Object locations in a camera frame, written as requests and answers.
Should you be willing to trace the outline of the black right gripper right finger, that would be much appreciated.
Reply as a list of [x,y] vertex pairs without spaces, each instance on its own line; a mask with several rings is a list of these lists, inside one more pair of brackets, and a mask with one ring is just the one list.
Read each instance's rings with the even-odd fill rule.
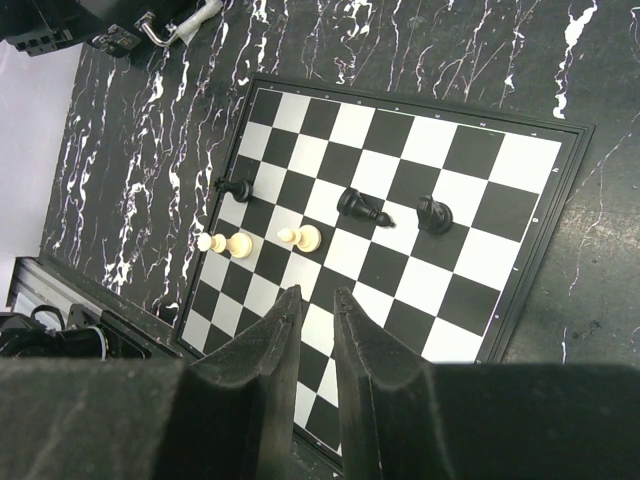
[[334,295],[348,479],[635,479],[639,372],[433,364]]

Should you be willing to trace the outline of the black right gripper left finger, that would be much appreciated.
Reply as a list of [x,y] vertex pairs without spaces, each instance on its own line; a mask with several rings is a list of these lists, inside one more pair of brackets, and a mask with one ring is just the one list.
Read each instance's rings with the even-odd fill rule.
[[302,295],[194,363],[1,356],[5,479],[285,479]]

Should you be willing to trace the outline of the black aluminium poker case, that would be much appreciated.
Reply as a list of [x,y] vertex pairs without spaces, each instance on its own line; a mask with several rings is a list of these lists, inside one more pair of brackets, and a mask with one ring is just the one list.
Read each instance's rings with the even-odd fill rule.
[[1,39],[31,57],[87,44],[112,57],[189,43],[222,1],[3,1]]

